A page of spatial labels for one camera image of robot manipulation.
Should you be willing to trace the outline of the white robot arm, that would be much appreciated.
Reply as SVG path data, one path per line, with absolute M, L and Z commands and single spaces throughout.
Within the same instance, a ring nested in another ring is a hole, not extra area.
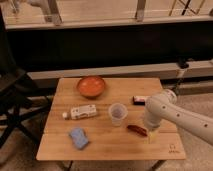
M 165 119 L 213 146 L 213 118 L 178 107 L 176 101 L 176 94 L 169 89 L 150 96 L 145 102 L 144 126 L 154 131 Z

